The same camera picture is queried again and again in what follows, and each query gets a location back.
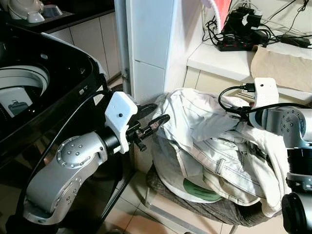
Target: beige cloth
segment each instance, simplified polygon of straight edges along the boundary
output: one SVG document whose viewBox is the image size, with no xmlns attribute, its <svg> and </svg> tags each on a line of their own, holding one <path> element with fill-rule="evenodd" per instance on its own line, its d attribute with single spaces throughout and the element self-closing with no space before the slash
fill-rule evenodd
<svg viewBox="0 0 312 234">
<path fill-rule="evenodd" d="M 312 60 L 283 55 L 258 46 L 252 60 L 253 78 L 271 77 L 276 84 L 305 92 L 312 92 Z"/>
</svg>

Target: silver robotic arm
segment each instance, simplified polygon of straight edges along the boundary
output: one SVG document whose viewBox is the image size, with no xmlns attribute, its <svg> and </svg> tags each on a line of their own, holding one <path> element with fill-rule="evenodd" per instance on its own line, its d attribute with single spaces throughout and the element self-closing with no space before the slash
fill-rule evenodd
<svg viewBox="0 0 312 234">
<path fill-rule="evenodd" d="M 256 78 L 253 109 L 278 103 L 278 90 L 271 78 Z M 249 114 L 259 129 L 283 136 L 288 149 L 292 193 L 282 199 L 284 228 L 291 234 L 312 233 L 312 109 L 273 107 Z"/>
<path fill-rule="evenodd" d="M 108 155 L 124 154 L 130 143 L 136 143 L 142 151 L 146 149 L 141 140 L 170 117 L 160 116 L 144 129 L 134 117 L 137 114 L 140 119 L 155 108 L 154 104 L 137 106 L 125 93 L 115 92 L 105 111 L 105 129 L 65 140 L 53 160 L 33 177 L 26 191 L 23 217 L 41 226 L 60 223 L 81 185 Z"/>
</svg>

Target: tiled floor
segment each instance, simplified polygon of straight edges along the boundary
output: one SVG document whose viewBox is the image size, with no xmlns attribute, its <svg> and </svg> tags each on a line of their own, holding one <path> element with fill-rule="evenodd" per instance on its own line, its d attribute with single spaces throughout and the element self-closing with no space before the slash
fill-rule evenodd
<svg viewBox="0 0 312 234">
<path fill-rule="evenodd" d="M 98 234 L 113 228 L 125 234 L 228 234 L 232 226 L 196 215 L 166 198 L 156 195 L 148 209 L 144 206 L 145 174 L 137 172 L 111 210 Z M 253 228 L 239 226 L 235 234 L 286 234 L 282 217 Z"/>
</svg>

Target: white jacket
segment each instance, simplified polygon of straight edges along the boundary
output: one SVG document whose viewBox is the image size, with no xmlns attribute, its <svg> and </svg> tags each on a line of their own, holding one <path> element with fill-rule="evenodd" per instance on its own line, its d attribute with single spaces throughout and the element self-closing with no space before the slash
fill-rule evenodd
<svg viewBox="0 0 312 234">
<path fill-rule="evenodd" d="M 248 105 L 237 97 L 224 97 L 223 102 L 228 107 Z M 203 181 L 209 187 L 239 205 L 260 200 L 268 217 L 281 209 L 283 195 L 290 192 L 285 181 L 287 151 L 281 136 L 239 122 L 219 106 L 217 96 L 193 89 L 177 89 L 159 97 L 157 103 L 153 118 L 170 115 L 163 126 L 166 138 L 204 166 Z M 176 154 L 179 161 L 183 160 L 181 152 Z"/>
</svg>

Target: washing machine drum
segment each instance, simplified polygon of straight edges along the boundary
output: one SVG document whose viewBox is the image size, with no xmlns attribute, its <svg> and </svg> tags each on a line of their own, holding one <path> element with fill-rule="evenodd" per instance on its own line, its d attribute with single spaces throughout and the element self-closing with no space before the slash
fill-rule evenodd
<svg viewBox="0 0 312 234">
<path fill-rule="evenodd" d="M 17 65 L 0 68 L 0 119 L 25 111 L 47 89 L 48 72 L 40 67 Z"/>
</svg>

